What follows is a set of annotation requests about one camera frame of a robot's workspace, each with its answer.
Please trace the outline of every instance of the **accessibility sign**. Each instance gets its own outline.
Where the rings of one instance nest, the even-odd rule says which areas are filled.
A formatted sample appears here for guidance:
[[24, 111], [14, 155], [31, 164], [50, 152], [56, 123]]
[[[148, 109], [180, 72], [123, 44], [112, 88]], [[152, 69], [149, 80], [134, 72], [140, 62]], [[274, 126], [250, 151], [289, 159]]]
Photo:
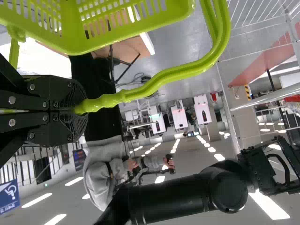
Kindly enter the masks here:
[[0, 215], [20, 206], [17, 180], [0, 184]]

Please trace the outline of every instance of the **white machine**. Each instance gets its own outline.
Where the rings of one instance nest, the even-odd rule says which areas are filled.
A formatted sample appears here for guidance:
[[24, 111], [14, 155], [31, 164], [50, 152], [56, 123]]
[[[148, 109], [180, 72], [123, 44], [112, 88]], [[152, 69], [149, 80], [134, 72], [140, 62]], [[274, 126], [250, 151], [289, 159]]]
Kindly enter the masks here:
[[211, 115], [210, 115], [210, 108], [208, 105], [206, 95], [199, 95], [194, 97], [195, 102], [195, 112], [198, 120], [198, 124], [206, 124], [211, 123]]
[[187, 128], [188, 120], [182, 100], [176, 101], [176, 105], [171, 107], [175, 129]]
[[164, 117], [162, 113], [158, 113], [158, 110], [155, 106], [150, 107], [151, 119], [155, 124], [151, 125], [153, 134], [159, 134], [162, 132], [166, 132]]

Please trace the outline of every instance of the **gray hoodie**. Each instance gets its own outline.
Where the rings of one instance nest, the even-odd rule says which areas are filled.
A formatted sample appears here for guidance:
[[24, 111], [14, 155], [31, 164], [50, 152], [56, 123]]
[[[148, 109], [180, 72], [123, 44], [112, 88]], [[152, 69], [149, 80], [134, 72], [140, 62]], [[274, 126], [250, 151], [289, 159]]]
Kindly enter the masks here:
[[[87, 158], [83, 165], [84, 186], [90, 195], [92, 203], [104, 211], [113, 198], [115, 187], [128, 179], [128, 162], [122, 161], [126, 155], [125, 144], [121, 136], [109, 139], [88, 142], [88, 148], [84, 149]], [[139, 166], [141, 158], [136, 159]], [[109, 163], [113, 178], [110, 177], [105, 163]], [[164, 164], [163, 157], [144, 157], [145, 165], [150, 169], [158, 169]]]

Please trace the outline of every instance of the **lime green shopping basket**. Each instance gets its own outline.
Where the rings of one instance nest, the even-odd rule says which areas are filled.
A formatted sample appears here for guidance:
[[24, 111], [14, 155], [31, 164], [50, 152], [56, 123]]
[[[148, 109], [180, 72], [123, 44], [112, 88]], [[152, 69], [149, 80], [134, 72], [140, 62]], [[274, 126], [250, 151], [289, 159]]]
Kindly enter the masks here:
[[[155, 75], [143, 87], [87, 99], [77, 114], [95, 112], [147, 97], [163, 85], [208, 70], [223, 53], [230, 36], [226, 0], [200, 0], [212, 50], [201, 60]], [[12, 37], [9, 62], [17, 67], [18, 41], [32, 37], [69, 55], [80, 55], [190, 16], [195, 0], [0, 0], [0, 23]]]

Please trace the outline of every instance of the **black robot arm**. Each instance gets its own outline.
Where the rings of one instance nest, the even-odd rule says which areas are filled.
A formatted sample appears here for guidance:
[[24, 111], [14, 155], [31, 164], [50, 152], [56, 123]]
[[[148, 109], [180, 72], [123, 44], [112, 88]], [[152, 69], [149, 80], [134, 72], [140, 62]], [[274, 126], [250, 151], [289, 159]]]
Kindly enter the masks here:
[[145, 225], [212, 210], [238, 212], [248, 199], [245, 172], [239, 162], [226, 160], [192, 176], [124, 187], [94, 225], [124, 225], [128, 220]]
[[[280, 156], [264, 154], [263, 150], [272, 143], [282, 148], [297, 180], [290, 180], [289, 169]], [[275, 182], [270, 157], [277, 157], [283, 164], [284, 184]], [[94, 225], [124, 225], [129, 220], [133, 225], [146, 225], [213, 210], [236, 213], [247, 203], [249, 192], [259, 189], [264, 195], [276, 195], [300, 191], [299, 150], [283, 137], [242, 150], [238, 159], [218, 162], [198, 174], [161, 184], [124, 187]]]

